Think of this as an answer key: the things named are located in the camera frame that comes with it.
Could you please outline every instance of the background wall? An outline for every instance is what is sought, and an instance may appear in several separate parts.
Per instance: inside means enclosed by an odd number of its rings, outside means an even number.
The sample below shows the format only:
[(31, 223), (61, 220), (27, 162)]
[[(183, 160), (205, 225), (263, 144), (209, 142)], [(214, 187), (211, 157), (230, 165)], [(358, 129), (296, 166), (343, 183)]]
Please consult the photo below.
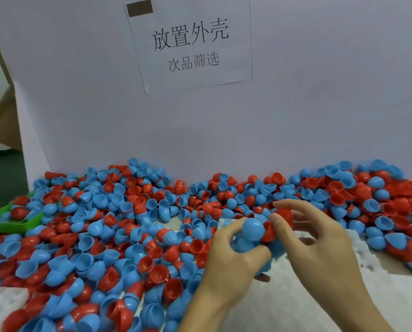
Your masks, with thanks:
[(378, 157), (412, 178), (412, 0), (251, 0), (252, 82), (154, 96), (131, 1), (0, 0), (0, 50), (52, 170), (134, 156), (193, 182)]

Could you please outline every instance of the table surface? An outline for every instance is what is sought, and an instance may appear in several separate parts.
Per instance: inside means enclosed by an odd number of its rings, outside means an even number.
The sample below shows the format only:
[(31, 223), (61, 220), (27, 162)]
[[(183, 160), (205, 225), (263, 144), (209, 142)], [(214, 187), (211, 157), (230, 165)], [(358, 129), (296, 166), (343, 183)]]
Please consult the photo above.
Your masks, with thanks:
[[(165, 224), (167, 229), (173, 229), (175, 231), (180, 230), (181, 220), (178, 216), (172, 217), (168, 223)], [(378, 259), (380, 260), (380, 264), (383, 269), (386, 269), (389, 273), (397, 274), (397, 275), (412, 275), (412, 270), (404, 263), (386, 253), (384, 251), (375, 251), (373, 252)]]

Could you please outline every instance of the green tray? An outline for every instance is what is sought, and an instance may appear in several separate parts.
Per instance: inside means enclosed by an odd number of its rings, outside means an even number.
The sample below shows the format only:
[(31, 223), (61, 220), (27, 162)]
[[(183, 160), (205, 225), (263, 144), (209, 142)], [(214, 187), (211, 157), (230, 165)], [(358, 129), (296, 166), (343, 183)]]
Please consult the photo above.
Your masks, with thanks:
[[(2, 208), (0, 208), (0, 218), (1, 215), (4, 212), (10, 212), (10, 206), (12, 203), (9, 205), (6, 205)], [(36, 217), (33, 217), (31, 220), (26, 221), (26, 220), (21, 220), (21, 221), (14, 221), (14, 220), (9, 220), (4, 223), (0, 223), (0, 233), (9, 233), (9, 234), (21, 234), (24, 235), (27, 230), (32, 229), (37, 227), (38, 225), (41, 225), (41, 219), (44, 216), (44, 213), (40, 213)]]

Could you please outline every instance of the white paper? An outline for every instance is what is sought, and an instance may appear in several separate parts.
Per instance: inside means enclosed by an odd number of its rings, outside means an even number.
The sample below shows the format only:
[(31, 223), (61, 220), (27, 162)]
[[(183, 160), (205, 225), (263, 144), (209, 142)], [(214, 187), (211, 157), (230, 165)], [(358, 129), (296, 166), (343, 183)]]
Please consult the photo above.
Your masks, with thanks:
[(147, 95), (252, 79), (249, 0), (152, 0), (152, 8), (129, 18)]

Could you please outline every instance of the brown cardboard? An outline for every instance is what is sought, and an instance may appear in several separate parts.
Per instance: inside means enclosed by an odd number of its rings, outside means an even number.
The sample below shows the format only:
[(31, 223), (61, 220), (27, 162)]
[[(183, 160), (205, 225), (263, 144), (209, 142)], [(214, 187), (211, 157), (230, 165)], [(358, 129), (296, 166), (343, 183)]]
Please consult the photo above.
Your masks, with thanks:
[(18, 125), (14, 86), (1, 53), (0, 65), (10, 84), (9, 89), (0, 102), (0, 143), (21, 151), (20, 127)]

